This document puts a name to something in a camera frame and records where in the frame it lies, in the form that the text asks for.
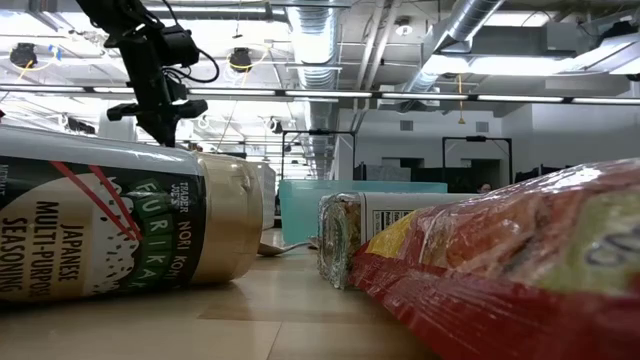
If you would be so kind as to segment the white perforated plastic basket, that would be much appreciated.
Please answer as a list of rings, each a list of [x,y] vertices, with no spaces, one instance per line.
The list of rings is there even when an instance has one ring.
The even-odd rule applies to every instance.
[[[276,172],[264,162],[250,162],[254,169],[262,191],[264,230],[271,229],[275,224]]]

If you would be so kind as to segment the red Maruchan ramen packet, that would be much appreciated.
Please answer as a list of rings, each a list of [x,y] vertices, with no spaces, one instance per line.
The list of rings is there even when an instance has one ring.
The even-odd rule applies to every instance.
[[[418,209],[349,280],[442,360],[640,360],[640,158]]]

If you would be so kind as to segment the white pillar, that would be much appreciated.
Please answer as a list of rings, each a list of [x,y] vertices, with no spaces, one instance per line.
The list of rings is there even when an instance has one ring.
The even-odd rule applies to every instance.
[[[136,142],[137,130],[134,117],[123,117],[121,120],[111,121],[104,109],[99,116],[97,136],[118,141]]]

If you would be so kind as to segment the slanted silver air duct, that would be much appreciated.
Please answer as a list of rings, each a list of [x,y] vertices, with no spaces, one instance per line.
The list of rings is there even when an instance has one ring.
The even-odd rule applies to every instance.
[[[427,92],[447,70],[438,68],[444,61],[441,51],[469,53],[473,37],[506,0],[457,0],[450,16],[433,25],[422,43],[423,64],[404,85],[403,92]]]

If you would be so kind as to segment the silver metal spoon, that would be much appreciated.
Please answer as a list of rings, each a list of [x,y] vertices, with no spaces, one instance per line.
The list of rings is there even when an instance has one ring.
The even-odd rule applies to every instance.
[[[275,257],[275,256],[279,256],[285,253],[288,253],[292,250],[298,249],[298,248],[308,248],[308,249],[312,249],[312,250],[317,250],[318,249],[318,244],[315,242],[303,242],[303,243],[297,243],[297,244],[293,244],[293,245],[288,245],[285,247],[278,247],[278,246],[274,246],[274,245],[269,245],[269,244],[265,244],[265,243],[261,243],[258,247],[258,251],[257,254],[263,257]]]

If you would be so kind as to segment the white label seasoning shaker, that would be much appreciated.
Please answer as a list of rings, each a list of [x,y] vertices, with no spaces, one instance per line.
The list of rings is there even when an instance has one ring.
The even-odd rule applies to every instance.
[[[348,287],[351,259],[375,235],[419,208],[469,199],[469,194],[346,192],[319,203],[318,269],[336,289]]]

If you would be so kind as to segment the teal translucent plastic tray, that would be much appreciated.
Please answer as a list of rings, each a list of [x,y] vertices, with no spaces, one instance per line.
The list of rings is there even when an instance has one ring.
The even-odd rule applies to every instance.
[[[448,185],[439,182],[282,180],[279,199],[285,243],[291,245],[315,236],[320,199],[340,192],[447,193]]]

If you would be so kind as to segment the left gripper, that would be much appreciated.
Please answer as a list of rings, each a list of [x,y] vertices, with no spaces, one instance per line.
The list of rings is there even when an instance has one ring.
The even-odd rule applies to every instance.
[[[106,46],[119,50],[129,81],[127,86],[134,90],[134,103],[120,104],[110,108],[107,116],[111,121],[134,116],[137,122],[137,141],[156,143],[165,147],[175,146],[176,122],[183,118],[196,118],[203,114],[208,105],[204,100],[180,99],[177,92],[186,86],[171,79],[166,70],[173,66],[161,63],[157,46],[162,29],[146,29],[127,35],[110,35]]]

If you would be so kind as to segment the LED light bar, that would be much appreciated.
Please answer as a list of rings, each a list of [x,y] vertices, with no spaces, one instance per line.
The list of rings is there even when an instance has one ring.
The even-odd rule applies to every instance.
[[[133,95],[130,87],[115,86],[71,86],[71,85],[35,85],[1,84],[0,91],[26,92],[36,94],[114,94]],[[603,106],[640,106],[640,98],[623,97],[574,97],[574,96],[537,96],[503,95],[477,93],[408,93],[380,91],[337,91],[337,90],[291,90],[291,89],[240,89],[240,88],[186,88],[177,92],[180,99],[189,95],[202,98],[267,98],[312,100],[383,100],[383,101],[441,101],[441,102],[483,102],[483,103],[533,103],[562,105],[603,105]]]

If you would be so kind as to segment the wide silver air duct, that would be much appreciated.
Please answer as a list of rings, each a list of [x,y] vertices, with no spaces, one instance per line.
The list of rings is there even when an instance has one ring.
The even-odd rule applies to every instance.
[[[291,41],[299,87],[303,90],[336,90],[339,10],[329,7],[290,7],[287,10],[292,27]],[[339,107],[328,100],[309,101],[304,105],[308,130],[336,130]]]

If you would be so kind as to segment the black gantry frame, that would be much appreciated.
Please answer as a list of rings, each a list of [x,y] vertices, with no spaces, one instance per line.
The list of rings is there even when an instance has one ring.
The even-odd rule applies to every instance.
[[[288,134],[295,134],[296,136],[289,141],[287,144],[286,136]],[[354,131],[335,131],[328,129],[311,129],[311,130],[283,130],[281,136],[281,165],[280,165],[280,180],[284,180],[285,178],[285,148],[288,146],[290,142],[296,142],[296,139],[300,135],[308,135],[308,136],[331,136],[331,135],[349,135],[352,137],[352,161],[355,164],[356,159],[356,136],[357,132]]]
[[[509,177],[509,185],[514,184],[514,167],[513,167],[513,140],[512,138],[505,137],[486,137],[481,135],[474,136],[447,136],[441,138],[441,180],[443,182],[446,181],[446,170],[447,170],[447,147],[446,144],[448,141],[464,141],[468,143],[483,143],[483,142],[492,142],[497,146],[499,141],[505,142],[508,148],[508,177]]]

